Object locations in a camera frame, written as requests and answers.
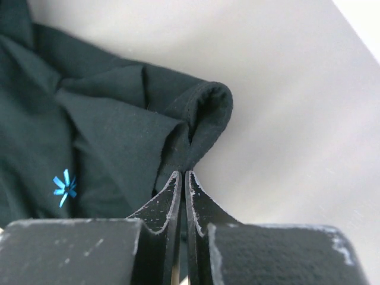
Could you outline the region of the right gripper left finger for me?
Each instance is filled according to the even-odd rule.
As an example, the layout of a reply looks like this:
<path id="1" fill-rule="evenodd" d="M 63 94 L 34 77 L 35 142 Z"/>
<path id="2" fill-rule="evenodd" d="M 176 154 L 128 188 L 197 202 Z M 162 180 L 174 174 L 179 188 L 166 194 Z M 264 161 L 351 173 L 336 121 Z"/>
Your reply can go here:
<path id="1" fill-rule="evenodd" d="M 127 218 L 18 220 L 1 233 L 2 284 L 179 284 L 182 177 Z"/>

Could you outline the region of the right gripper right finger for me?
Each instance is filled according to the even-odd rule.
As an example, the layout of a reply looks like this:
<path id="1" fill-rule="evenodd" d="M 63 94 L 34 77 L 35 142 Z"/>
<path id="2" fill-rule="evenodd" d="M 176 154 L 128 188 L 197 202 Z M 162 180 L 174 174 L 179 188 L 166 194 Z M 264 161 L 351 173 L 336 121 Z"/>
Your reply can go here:
<path id="1" fill-rule="evenodd" d="M 368 284 L 340 230 L 320 224 L 245 224 L 185 175 L 190 284 Z"/>

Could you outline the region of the black t-shirt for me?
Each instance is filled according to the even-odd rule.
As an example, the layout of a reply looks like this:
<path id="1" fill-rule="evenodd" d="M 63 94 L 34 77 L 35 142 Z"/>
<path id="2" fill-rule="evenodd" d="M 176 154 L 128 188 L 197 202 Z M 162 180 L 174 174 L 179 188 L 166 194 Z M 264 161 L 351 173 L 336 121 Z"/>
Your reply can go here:
<path id="1" fill-rule="evenodd" d="M 1 226 L 125 218 L 191 170 L 233 108 L 222 83 L 107 53 L 1 2 Z"/>

